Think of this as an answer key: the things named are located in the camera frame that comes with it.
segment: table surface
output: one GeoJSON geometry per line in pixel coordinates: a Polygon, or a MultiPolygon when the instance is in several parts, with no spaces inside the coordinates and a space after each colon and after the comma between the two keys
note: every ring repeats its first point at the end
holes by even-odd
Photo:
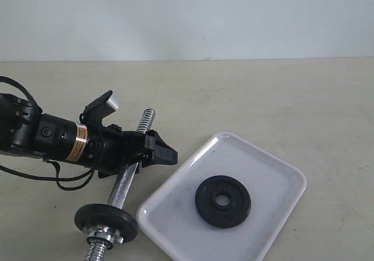
{"type": "MultiPolygon", "coordinates": [[[[108,89],[121,102],[105,119],[134,130],[146,107],[153,128],[179,152],[177,166],[134,178],[126,210],[139,205],[216,132],[229,131],[300,169],[307,189],[265,257],[372,260],[374,256],[374,58],[199,62],[0,63],[44,112],[78,120],[108,89]]],[[[1,92],[20,93],[8,85],[1,92]]],[[[1,156],[2,165],[54,176],[41,160],[1,156]]],[[[62,176],[84,168],[62,164],[62,176]]],[[[64,192],[0,172],[2,260],[82,260],[88,245],[73,217],[104,203],[114,177],[64,192]]],[[[105,260],[169,260],[140,233],[105,260]]]]}

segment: black weight plate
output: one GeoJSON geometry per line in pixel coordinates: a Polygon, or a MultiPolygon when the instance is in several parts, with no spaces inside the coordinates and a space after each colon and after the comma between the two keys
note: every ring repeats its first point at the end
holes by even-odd
{"type": "Polygon", "coordinates": [[[131,242],[138,234],[138,223],[124,210],[107,204],[87,204],[74,216],[74,222],[82,231],[86,225],[103,224],[118,229],[123,242],[131,242]]]}
{"type": "Polygon", "coordinates": [[[241,224],[251,210],[247,189],[236,179],[224,175],[204,180],[196,191],[195,203],[200,216],[218,228],[232,228],[241,224]],[[216,201],[218,196],[226,196],[228,204],[219,204],[216,201]]]}

